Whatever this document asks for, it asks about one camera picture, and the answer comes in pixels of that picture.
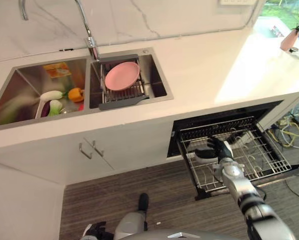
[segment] orange bell pepper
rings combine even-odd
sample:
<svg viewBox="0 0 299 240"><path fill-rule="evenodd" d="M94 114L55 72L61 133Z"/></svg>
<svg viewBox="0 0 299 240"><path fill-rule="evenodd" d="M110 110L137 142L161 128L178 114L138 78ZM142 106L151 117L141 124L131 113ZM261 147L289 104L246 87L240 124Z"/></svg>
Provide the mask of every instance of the orange bell pepper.
<svg viewBox="0 0 299 240"><path fill-rule="evenodd" d="M73 101L74 103L78 103L84 100L84 90L79 87L75 87L68 92L68 99Z"/></svg>

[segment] wall outlet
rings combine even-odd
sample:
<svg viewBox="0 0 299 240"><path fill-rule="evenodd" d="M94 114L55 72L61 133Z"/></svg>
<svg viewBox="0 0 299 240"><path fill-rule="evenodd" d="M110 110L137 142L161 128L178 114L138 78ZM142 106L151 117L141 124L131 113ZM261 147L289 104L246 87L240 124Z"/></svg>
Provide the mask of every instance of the wall outlet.
<svg viewBox="0 0 299 240"><path fill-rule="evenodd" d="M220 0L221 5L254 5L256 0Z"/></svg>

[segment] open dishwasher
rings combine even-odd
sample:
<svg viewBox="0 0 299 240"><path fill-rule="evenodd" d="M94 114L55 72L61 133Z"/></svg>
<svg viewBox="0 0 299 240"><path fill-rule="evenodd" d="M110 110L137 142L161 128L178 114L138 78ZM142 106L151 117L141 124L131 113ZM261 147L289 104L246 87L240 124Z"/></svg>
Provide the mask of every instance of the open dishwasher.
<svg viewBox="0 0 299 240"><path fill-rule="evenodd" d="M280 101L174 122L168 157L181 154L184 158L197 193L196 200L217 195L226 188L217 176L217 159L201 163L195 156L195 150L206 148L211 136L230 144L233 159L241 164L251 182L265 179L262 183L270 182L273 181L271 176L299 168L299 165L289 164L259 124L278 104Z"/></svg>

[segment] white countertop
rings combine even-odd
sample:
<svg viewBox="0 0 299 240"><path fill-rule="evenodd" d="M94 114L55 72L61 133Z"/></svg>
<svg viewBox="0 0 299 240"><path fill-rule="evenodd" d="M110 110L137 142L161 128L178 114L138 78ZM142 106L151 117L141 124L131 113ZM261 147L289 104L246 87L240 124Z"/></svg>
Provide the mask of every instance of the white countertop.
<svg viewBox="0 0 299 240"><path fill-rule="evenodd" d="M138 121L199 116L299 92L299 58L280 50L281 41L246 28L101 47L101 54L152 47L174 99L0 130L0 147ZM2 61L0 89L12 67L88 54L81 49Z"/></svg>

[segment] black shoe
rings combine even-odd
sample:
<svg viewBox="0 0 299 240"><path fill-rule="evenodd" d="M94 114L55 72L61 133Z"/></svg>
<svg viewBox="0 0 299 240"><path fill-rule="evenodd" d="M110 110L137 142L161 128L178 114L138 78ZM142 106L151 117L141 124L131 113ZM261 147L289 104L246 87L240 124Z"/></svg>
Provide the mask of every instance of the black shoe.
<svg viewBox="0 0 299 240"><path fill-rule="evenodd" d="M138 211L147 212L149 208L149 196L146 193L142 193L138 199Z"/></svg>

